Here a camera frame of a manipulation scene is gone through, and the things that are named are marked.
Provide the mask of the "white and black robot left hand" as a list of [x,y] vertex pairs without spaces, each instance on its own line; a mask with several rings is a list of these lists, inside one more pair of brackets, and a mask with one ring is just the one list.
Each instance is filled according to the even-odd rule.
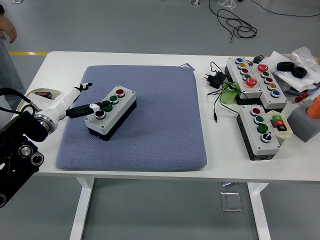
[[78,99],[80,93],[88,90],[90,86],[92,86],[92,83],[81,83],[80,85],[60,94],[47,109],[38,112],[35,115],[35,118],[39,121],[46,120],[57,125],[59,120],[62,120],[66,116],[73,119],[90,115],[102,110],[111,103],[109,100],[103,100],[101,102],[71,108],[73,103]]

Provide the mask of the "person's hand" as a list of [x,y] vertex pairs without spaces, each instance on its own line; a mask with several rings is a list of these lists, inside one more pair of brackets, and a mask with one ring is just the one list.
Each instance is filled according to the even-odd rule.
[[0,15],[0,38],[3,41],[9,38],[9,43],[12,44],[17,39],[17,32],[12,22],[4,15]]

